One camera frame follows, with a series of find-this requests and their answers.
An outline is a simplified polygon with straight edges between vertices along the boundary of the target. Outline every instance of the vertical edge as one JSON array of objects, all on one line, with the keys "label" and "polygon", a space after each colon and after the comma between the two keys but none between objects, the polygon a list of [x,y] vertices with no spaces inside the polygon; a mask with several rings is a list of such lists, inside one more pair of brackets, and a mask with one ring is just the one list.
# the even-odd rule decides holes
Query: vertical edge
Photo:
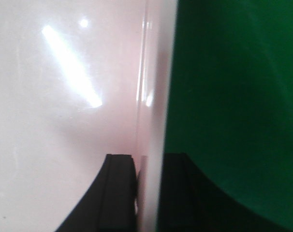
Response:
[{"label": "vertical edge", "polygon": [[148,0],[137,153],[142,156],[138,231],[154,232],[158,214],[177,0]]}]

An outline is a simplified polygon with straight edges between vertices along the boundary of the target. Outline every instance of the green surface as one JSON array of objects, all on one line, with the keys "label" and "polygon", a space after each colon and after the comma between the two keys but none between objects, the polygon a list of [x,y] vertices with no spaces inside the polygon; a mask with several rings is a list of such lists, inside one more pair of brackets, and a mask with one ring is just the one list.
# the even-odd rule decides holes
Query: green surface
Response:
[{"label": "green surface", "polygon": [[293,230],[293,0],[180,0],[166,152]]}]

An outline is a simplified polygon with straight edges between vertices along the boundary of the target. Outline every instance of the black plastic part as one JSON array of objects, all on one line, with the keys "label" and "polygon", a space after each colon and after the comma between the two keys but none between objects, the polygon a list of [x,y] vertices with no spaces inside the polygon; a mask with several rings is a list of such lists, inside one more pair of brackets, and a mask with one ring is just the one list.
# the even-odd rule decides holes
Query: black plastic part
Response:
[{"label": "black plastic part", "polygon": [[160,232],[288,232],[225,194],[186,154],[163,161]]},{"label": "black plastic part", "polygon": [[136,171],[130,155],[105,158],[96,179],[57,232],[134,232]]}]

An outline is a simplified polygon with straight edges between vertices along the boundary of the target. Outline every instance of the glossy white plastic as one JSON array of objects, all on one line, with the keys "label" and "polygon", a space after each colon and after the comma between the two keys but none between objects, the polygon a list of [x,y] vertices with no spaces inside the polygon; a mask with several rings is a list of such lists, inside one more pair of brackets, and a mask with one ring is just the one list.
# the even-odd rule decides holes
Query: glossy white plastic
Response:
[{"label": "glossy white plastic", "polygon": [[105,154],[155,228],[176,0],[0,0],[0,232],[51,232]]}]

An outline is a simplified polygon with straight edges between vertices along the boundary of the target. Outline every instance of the black rubber piece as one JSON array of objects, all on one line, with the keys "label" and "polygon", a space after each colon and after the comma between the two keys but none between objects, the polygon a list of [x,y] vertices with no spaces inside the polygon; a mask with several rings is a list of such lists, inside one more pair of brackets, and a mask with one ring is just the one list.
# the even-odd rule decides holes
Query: black rubber piece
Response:
[{"label": "black rubber piece", "polygon": [[224,193],[186,154],[165,154],[160,232],[289,232]]},{"label": "black rubber piece", "polygon": [[130,155],[105,158],[96,179],[57,232],[134,232],[136,171]]}]

